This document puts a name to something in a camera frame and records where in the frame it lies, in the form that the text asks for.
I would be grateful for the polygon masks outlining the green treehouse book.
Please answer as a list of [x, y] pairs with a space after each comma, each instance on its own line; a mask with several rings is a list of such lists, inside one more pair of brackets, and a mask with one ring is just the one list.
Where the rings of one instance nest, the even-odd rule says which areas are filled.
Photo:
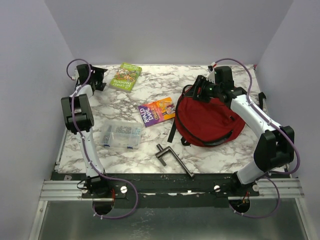
[[130, 93], [141, 72], [140, 66], [123, 62], [110, 81], [109, 88]]

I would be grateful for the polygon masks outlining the red backpack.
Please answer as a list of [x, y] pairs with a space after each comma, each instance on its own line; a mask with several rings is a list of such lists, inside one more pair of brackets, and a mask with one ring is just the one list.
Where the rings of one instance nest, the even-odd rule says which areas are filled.
[[184, 146], [215, 147], [236, 139], [248, 126], [257, 137], [264, 132], [264, 122], [250, 107], [247, 92], [232, 100], [230, 109], [218, 98], [210, 102], [193, 100], [194, 85], [186, 85], [177, 101], [175, 117], [167, 141], [171, 143], [176, 132]]

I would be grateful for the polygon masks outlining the purple orange Roald Dahl book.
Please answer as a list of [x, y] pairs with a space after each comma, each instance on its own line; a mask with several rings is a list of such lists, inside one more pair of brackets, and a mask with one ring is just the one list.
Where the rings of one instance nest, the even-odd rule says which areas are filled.
[[138, 106], [138, 111], [146, 128], [173, 119], [176, 107], [171, 97]]

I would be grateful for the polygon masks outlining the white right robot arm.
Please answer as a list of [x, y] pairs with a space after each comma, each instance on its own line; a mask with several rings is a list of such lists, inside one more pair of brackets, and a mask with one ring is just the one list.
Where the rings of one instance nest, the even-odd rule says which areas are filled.
[[247, 90], [236, 87], [229, 66], [214, 63], [208, 71], [186, 85], [170, 105], [175, 113], [167, 140], [172, 142], [179, 132], [184, 146], [211, 148], [235, 140], [245, 125], [251, 128], [258, 138], [253, 160], [233, 173], [230, 182], [230, 191], [241, 196], [249, 184], [293, 161], [295, 132], [270, 119]]

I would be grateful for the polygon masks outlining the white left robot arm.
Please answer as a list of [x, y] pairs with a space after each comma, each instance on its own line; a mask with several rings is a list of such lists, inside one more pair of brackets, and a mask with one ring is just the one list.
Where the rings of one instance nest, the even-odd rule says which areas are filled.
[[86, 177], [81, 190], [87, 190], [90, 194], [96, 193], [104, 198], [110, 194], [111, 185], [103, 180], [105, 169], [98, 157], [93, 138], [94, 116], [89, 98], [96, 90], [102, 91], [105, 87], [103, 82], [104, 68], [94, 67], [85, 60], [77, 65], [75, 75], [69, 74], [70, 63], [67, 65], [67, 76], [76, 81], [76, 86], [70, 96], [61, 98], [61, 107], [64, 124], [77, 139], [85, 163]]

